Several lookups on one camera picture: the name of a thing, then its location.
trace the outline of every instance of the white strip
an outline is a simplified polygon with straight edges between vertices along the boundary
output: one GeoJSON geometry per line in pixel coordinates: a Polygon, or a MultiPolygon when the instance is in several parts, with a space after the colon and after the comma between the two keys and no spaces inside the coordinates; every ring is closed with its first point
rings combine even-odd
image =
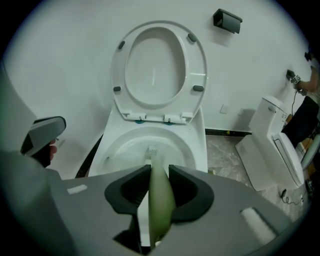
{"type": "Polygon", "coordinates": [[[67,189],[70,195],[86,190],[88,187],[84,184],[67,189]]]}
{"type": "Polygon", "coordinates": [[[264,222],[255,209],[244,209],[241,211],[241,214],[261,245],[264,246],[276,238],[276,234],[267,223],[264,222]]]}

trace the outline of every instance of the marble floor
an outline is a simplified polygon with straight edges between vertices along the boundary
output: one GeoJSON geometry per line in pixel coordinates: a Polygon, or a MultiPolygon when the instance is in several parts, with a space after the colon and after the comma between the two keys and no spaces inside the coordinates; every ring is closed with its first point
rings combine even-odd
{"type": "MultiPolygon", "coordinates": [[[[241,139],[242,137],[206,135],[208,171],[214,175],[236,180],[253,189],[235,148],[235,145],[241,139]]],[[[264,198],[279,207],[292,221],[295,221],[303,215],[308,207],[306,187],[303,185],[295,190],[287,190],[286,192],[289,202],[295,202],[298,205],[293,203],[286,204],[282,201],[280,195],[284,189],[281,186],[274,186],[257,193],[260,193],[264,198]]]]}

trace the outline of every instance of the black pants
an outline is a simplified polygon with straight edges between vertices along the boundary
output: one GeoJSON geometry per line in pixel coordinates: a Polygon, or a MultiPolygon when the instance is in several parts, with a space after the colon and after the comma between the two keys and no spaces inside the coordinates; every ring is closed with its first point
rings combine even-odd
{"type": "Polygon", "coordinates": [[[282,130],[288,136],[294,148],[299,142],[311,135],[316,128],[318,111],[318,104],[306,96],[291,121],[282,130]]]}

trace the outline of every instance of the toilet bowl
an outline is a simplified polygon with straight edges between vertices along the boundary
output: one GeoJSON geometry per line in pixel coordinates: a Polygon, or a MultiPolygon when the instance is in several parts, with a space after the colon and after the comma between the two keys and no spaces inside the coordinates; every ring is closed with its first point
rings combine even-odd
{"type": "Polygon", "coordinates": [[[287,135],[281,132],[287,117],[280,100],[263,97],[249,124],[252,135],[235,146],[257,191],[275,185],[293,190],[305,182],[298,155],[287,135]]]}
{"type": "MultiPolygon", "coordinates": [[[[203,112],[208,69],[186,27],[154,21],[131,30],[111,64],[114,104],[89,176],[144,165],[152,147],[169,165],[208,171],[203,112]]],[[[148,193],[138,208],[142,246],[149,246],[148,193]]]]}

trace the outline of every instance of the person's arm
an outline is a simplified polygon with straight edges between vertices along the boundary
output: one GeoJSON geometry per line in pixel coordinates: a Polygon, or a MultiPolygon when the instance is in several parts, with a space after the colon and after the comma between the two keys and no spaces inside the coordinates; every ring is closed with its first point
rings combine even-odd
{"type": "Polygon", "coordinates": [[[297,88],[298,89],[305,89],[308,92],[315,92],[317,90],[318,87],[318,81],[319,81],[319,75],[317,70],[312,66],[311,67],[311,77],[310,77],[310,81],[306,82],[306,81],[300,81],[297,84],[297,88]]]}

